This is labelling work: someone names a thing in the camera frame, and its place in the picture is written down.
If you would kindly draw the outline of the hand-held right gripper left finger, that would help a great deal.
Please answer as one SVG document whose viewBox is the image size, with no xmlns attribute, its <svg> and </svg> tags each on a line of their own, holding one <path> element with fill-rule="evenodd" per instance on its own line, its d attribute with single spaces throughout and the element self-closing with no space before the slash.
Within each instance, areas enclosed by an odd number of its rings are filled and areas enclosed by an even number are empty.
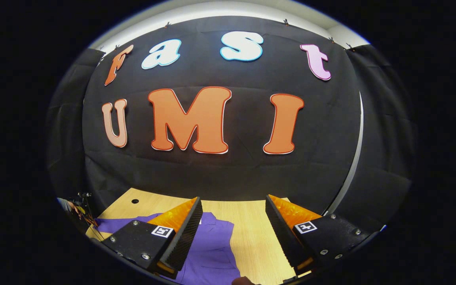
<svg viewBox="0 0 456 285">
<path fill-rule="evenodd" d="M 195 197 L 143 222 L 132 220 L 100 243 L 137 267 L 170 279 L 183 268 L 203 214 Z"/>
</svg>

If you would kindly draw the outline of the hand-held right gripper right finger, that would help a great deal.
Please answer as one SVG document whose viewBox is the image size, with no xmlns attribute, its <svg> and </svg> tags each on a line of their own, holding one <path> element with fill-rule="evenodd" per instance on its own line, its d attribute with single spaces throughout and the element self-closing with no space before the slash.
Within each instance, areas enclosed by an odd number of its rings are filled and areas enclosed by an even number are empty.
<svg viewBox="0 0 456 285">
<path fill-rule="evenodd" d="M 266 196 L 265 211 L 297 275 L 329 268 L 371 241 L 371 231 L 341 215 L 319 215 L 273 195 Z"/>
</svg>

